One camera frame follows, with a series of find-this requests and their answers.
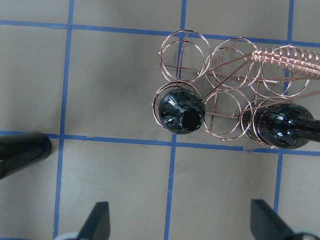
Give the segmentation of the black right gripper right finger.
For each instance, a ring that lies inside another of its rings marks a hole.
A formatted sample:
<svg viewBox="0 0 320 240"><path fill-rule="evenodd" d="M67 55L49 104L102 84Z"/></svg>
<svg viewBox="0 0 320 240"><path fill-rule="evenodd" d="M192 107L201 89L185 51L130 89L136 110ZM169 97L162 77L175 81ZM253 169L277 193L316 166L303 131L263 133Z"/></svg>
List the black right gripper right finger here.
<svg viewBox="0 0 320 240"><path fill-rule="evenodd" d="M250 231L255 240L291 240L295 235L263 199L250 202Z"/></svg>

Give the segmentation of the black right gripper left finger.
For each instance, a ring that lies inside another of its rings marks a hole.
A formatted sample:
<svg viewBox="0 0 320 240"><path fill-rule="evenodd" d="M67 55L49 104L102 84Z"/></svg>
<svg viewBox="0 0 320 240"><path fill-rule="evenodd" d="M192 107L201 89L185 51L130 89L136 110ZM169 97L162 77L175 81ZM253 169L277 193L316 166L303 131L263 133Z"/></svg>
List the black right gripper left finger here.
<svg viewBox="0 0 320 240"><path fill-rule="evenodd" d="M111 234L107 201L97 202L77 235L78 240L108 240Z"/></svg>

